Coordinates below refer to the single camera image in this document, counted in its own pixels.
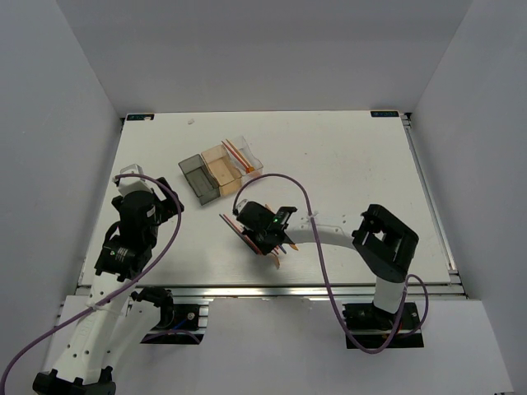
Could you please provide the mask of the orange plastic knife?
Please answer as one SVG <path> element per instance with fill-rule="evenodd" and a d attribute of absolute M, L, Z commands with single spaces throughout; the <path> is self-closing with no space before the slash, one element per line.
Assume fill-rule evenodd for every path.
<path fill-rule="evenodd" d="M 271 207 L 268 205 L 268 204 L 265 204 L 266 208 L 269 209 L 269 210 L 272 210 Z M 295 244 L 289 244 L 290 247 L 296 251 L 298 251 L 298 248 Z"/>

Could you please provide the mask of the orange yellow fork bottom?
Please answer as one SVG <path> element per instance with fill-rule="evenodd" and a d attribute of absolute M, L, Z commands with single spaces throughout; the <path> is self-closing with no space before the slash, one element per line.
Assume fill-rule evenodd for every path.
<path fill-rule="evenodd" d="M 280 250 L 273 250 L 269 253 L 269 256 L 273 259 L 273 264 L 276 269 L 281 267 L 281 260 L 283 253 Z"/>

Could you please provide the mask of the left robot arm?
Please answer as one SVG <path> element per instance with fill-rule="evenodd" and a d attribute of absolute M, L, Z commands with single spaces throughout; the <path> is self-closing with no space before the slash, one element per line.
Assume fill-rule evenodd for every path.
<path fill-rule="evenodd" d="M 174 318 L 172 294 L 162 287 L 135 287 L 158 259 L 152 256 L 159 227 L 180 217 L 184 205 L 165 178 L 154 179 L 163 197 L 135 173 L 114 180 L 111 204 L 119 219 L 105 233 L 86 309 L 71 318 L 74 332 L 48 372 L 36 375 L 37 394 L 113 394 L 118 364 L 131 346 Z"/>

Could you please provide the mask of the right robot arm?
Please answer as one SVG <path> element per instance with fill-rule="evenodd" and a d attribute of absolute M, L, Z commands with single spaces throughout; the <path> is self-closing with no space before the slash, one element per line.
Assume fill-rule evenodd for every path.
<path fill-rule="evenodd" d="M 419 237 L 385 207 L 371 204 L 356 230 L 345 215 L 299 213 L 295 207 L 273 212 L 246 199 L 233 214 L 241 234 L 263 255 L 282 244 L 327 244 L 356 251 L 376 277 L 373 321 L 391 328 L 401 319 L 404 283 Z"/>

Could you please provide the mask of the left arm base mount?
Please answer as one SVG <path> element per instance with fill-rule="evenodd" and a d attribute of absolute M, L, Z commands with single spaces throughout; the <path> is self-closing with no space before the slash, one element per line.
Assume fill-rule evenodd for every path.
<path fill-rule="evenodd" d="M 204 334 L 198 333 L 200 304 L 175 303 L 171 291 L 162 287 L 145 287 L 131 294 L 131 308 L 153 308 L 155 325 L 142 338 L 142 344 L 198 345 Z"/>

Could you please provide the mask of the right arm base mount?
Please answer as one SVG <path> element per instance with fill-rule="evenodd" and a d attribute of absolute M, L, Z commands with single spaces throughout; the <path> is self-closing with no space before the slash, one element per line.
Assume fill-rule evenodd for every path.
<path fill-rule="evenodd" d="M 376 349 L 388 339 L 396 314 L 385 314 L 372 303 L 350 303 L 343 305 L 343 318 L 347 329 L 365 348 Z M 406 302 L 403 308 L 398 331 L 388 348 L 417 349 L 425 346 L 422 332 L 417 329 L 420 323 L 417 306 Z"/>

